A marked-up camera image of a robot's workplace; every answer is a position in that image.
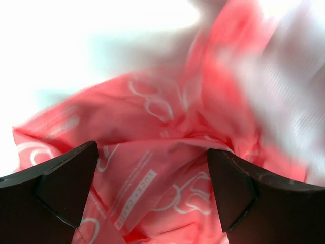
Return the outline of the pink hooded children's jacket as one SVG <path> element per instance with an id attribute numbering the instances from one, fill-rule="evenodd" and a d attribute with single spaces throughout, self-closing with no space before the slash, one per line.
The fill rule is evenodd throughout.
<path id="1" fill-rule="evenodd" d="M 209 149 L 324 188 L 324 1 L 229 1 L 186 63 L 85 89 L 13 136 L 20 170 L 97 143 L 73 243 L 229 243 Z"/>

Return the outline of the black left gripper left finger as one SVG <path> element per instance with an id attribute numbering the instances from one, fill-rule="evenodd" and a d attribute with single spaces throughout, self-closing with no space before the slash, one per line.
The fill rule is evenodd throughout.
<path id="1" fill-rule="evenodd" d="M 97 143 L 1 177 L 1 243 L 71 243 L 98 160 Z"/>

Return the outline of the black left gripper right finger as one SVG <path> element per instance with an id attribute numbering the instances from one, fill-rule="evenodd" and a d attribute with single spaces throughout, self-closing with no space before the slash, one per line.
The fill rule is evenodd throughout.
<path id="1" fill-rule="evenodd" d="M 209 149 L 207 161 L 229 243 L 324 243 L 323 187 L 280 176 L 225 150 Z"/>

